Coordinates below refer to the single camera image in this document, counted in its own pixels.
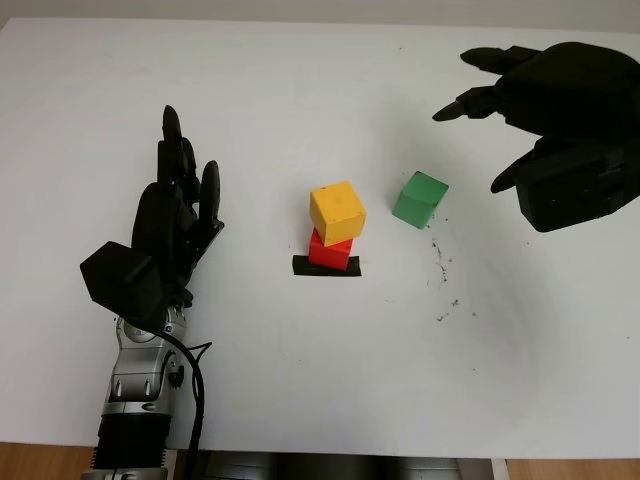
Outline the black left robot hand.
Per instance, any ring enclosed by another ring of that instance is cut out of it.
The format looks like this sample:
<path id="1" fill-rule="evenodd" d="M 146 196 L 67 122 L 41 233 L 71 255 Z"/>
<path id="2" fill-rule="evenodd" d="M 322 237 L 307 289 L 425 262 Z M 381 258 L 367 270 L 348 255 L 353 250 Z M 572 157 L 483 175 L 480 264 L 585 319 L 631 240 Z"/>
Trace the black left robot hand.
<path id="1" fill-rule="evenodd" d="M 132 247 L 156 261 L 168 303 L 188 308 L 193 303 L 187 289 L 193 271 L 224 228 L 218 218 L 219 165 L 212 160 L 197 174 L 193 146 L 170 105 L 164 107 L 162 132 L 157 179 L 141 195 Z"/>

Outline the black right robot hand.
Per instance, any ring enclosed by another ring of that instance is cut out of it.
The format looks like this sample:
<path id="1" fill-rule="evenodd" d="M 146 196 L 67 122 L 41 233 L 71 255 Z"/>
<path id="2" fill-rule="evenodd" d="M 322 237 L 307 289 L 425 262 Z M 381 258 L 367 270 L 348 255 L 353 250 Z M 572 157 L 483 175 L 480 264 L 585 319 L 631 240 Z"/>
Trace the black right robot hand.
<path id="1" fill-rule="evenodd" d="M 437 122 L 494 113 L 520 130 L 563 142 L 622 141 L 639 135 L 639 63 L 578 42 L 545 50 L 479 47 L 461 59 L 496 74 L 434 114 Z"/>

